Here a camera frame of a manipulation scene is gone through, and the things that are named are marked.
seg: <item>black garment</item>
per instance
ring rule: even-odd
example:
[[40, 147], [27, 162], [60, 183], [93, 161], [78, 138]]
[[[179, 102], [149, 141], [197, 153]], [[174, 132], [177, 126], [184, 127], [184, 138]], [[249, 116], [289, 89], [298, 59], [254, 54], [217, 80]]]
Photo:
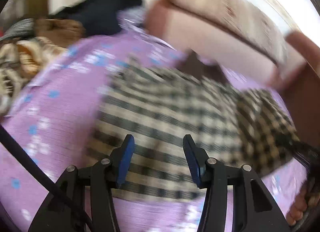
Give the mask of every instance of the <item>black garment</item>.
[[141, 4], [142, 0], [85, 0], [73, 7], [65, 7], [51, 18], [81, 22], [86, 36], [113, 35], [121, 31], [117, 11]]

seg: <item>purple fabric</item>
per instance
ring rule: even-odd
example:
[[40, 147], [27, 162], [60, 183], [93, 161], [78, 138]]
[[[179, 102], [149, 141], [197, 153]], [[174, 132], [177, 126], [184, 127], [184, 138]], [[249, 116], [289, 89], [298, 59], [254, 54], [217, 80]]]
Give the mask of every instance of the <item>purple fabric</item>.
[[[70, 164], [82, 167], [95, 112], [102, 95], [108, 91], [106, 74], [118, 70], [132, 54], [146, 67], [170, 67], [183, 59], [183, 53], [154, 41], [159, 42], [132, 30], [112, 37], [81, 40], [24, 88], [4, 127], [53, 181]], [[236, 73], [224, 70], [235, 86], [251, 86], [248, 81], [237, 80]], [[0, 201], [17, 226], [27, 231], [47, 191], [3, 147], [0, 161]], [[304, 168], [292, 160], [263, 179], [283, 213], [305, 177]], [[143, 203], [114, 199], [114, 202], [122, 232], [163, 232], [196, 231], [203, 200]], [[228, 200], [226, 231], [231, 231], [233, 201], [230, 196]]]

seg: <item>blue gripper pad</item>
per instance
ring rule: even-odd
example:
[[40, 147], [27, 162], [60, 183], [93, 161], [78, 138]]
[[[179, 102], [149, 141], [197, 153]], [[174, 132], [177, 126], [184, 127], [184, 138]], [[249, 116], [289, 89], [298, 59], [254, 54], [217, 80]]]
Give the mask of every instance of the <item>blue gripper pad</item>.
[[128, 134], [126, 135], [121, 147], [114, 149], [110, 155], [113, 163], [118, 165], [118, 175], [116, 178], [117, 188], [119, 188], [125, 181], [134, 148], [134, 137]]
[[197, 187], [202, 187], [201, 175], [205, 171], [205, 161], [209, 158], [204, 149], [196, 146], [191, 135], [185, 135], [182, 141], [193, 182]]

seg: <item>checkered cloth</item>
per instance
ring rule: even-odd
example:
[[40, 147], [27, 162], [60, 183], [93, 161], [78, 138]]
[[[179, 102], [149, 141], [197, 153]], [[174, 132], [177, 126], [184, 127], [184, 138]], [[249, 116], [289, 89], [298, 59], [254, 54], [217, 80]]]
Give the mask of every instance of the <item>checkered cloth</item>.
[[136, 148], [126, 182], [113, 195], [127, 200], [186, 201], [199, 196], [183, 153], [191, 134], [209, 157], [229, 166], [250, 164], [266, 175], [291, 159], [274, 135], [298, 139], [290, 119], [265, 90], [240, 92], [178, 70], [136, 63], [115, 76], [87, 148], [89, 165], [132, 134]]

